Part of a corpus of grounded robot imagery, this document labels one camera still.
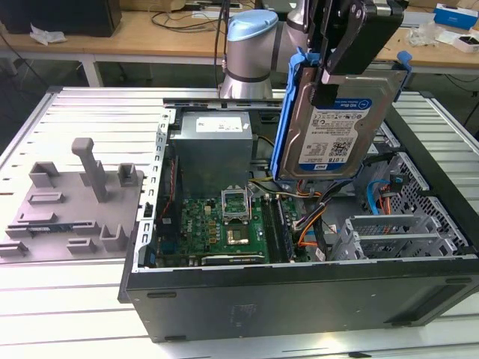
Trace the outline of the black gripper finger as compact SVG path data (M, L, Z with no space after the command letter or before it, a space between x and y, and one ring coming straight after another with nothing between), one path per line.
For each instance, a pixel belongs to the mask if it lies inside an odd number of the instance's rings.
M337 2L333 0L307 1L307 45L311 51L333 49L337 45Z
M311 104L329 107L335 103L339 64L364 18L363 1L318 1L311 9L311 50L320 55L311 90Z

